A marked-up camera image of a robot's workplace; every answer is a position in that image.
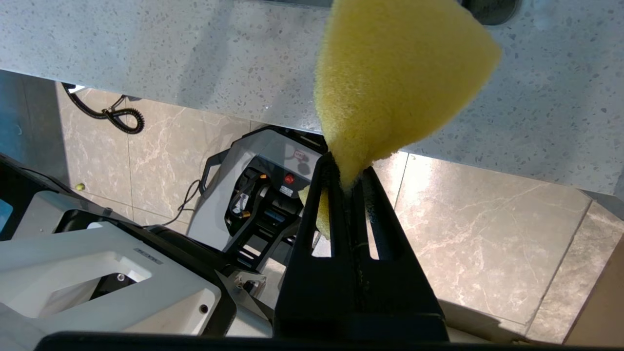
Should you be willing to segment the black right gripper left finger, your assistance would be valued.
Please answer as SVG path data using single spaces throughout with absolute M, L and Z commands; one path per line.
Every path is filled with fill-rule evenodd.
M 331 255 L 325 258 L 312 255 L 323 193 L 331 235 Z M 360 196 L 361 191 L 343 191 L 331 153 L 319 158 L 275 309 L 275 337 L 363 340 L 356 254 L 364 241 Z

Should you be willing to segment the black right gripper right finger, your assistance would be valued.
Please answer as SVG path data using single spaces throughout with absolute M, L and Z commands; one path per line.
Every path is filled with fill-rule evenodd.
M 372 167 L 350 205 L 356 328 L 368 340 L 447 341 L 444 313 Z

